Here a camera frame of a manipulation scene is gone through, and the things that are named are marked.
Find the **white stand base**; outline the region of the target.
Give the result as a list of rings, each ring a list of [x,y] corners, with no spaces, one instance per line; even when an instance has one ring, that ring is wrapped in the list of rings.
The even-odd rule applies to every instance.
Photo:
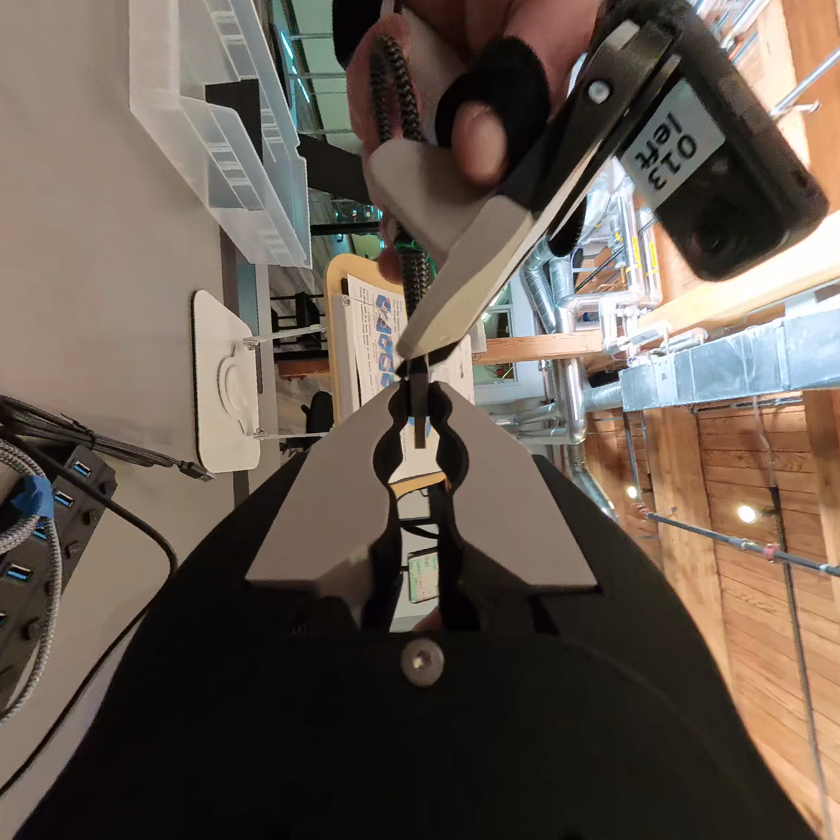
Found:
[[[196,451],[211,474],[249,471],[259,464],[261,445],[322,433],[269,434],[259,421],[257,349],[265,343],[326,332],[315,324],[261,335],[206,290],[192,298],[192,347]]]

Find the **person's left hand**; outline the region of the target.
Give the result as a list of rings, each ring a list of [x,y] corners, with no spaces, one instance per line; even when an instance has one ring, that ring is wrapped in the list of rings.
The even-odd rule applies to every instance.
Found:
[[[465,178],[499,183],[561,105],[588,49],[600,2],[332,2],[336,60],[363,166],[382,144],[371,97],[371,51],[394,38],[409,67],[422,124]]]

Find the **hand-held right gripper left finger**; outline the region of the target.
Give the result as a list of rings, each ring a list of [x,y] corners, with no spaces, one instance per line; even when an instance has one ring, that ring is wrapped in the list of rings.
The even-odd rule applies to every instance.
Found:
[[[402,463],[403,387],[390,385],[314,444],[248,583],[339,598],[360,628],[389,628],[402,587],[390,478]]]

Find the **instruction sheet on stand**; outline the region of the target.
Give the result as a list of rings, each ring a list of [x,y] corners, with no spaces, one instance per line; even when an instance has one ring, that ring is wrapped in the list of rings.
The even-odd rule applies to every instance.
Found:
[[[387,297],[402,297],[403,289],[396,283],[384,278],[377,264],[358,255],[341,254],[335,256],[325,269],[324,274],[324,307],[327,326],[327,341],[329,348],[329,375],[332,389],[333,403],[333,426],[338,427],[341,423],[360,408],[358,369],[354,352],[354,332],[351,315],[345,315],[343,303],[344,293],[342,283],[348,277],[354,277]],[[446,380],[450,384],[460,383],[466,376],[466,362],[471,362],[471,355],[465,355],[471,350],[469,341],[456,347],[446,362],[439,362],[430,369],[435,372],[435,377]],[[461,364],[461,369],[454,367],[455,363]],[[446,374],[445,371],[462,370],[461,374]],[[391,482],[391,487],[398,498],[409,492],[422,490],[441,482],[445,482],[445,474],[441,471],[430,472],[423,475],[403,475],[404,468],[401,467],[400,480]]]

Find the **white easel board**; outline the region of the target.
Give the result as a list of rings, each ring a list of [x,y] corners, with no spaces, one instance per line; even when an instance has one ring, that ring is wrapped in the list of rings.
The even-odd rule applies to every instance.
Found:
[[[435,549],[409,553],[406,571],[410,603],[420,604],[438,599],[438,552]]]

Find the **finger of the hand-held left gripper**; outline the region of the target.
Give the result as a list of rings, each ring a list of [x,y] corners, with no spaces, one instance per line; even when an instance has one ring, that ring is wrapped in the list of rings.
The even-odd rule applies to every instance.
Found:
[[[593,158],[560,164],[560,177],[520,164],[480,194],[452,158],[396,159],[394,216],[438,267],[398,344],[404,359],[446,356],[540,239],[569,220],[602,168]]]

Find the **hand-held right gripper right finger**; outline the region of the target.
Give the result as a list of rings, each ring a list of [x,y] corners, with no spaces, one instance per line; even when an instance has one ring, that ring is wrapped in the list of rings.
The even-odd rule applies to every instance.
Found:
[[[599,584],[534,457],[450,385],[437,387],[448,483],[438,554],[444,628],[538,628],[538,600]]]

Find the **black usb hub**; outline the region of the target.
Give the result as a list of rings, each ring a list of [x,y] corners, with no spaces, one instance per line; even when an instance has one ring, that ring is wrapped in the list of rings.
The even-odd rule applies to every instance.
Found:
[[[117,489],[114,469],[85,446],[48,445],[45,452],[104,496],[111,498]],[[55,523],[62,552],[61,586],[66,588],[105,509],[52,468],[45,468],[45,473],[54,491]],[[2,708],[18,692],[36,651],[46,623],[50,591],[49,543],[46,527],[39,524],[33,536],[1,557]]]

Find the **clear plastic bin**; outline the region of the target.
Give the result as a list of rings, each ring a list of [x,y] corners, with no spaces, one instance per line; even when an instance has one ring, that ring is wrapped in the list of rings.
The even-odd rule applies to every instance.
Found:
[[[129,2],[129,104],[247,260],[311,268],[307,163],[254,2]]]

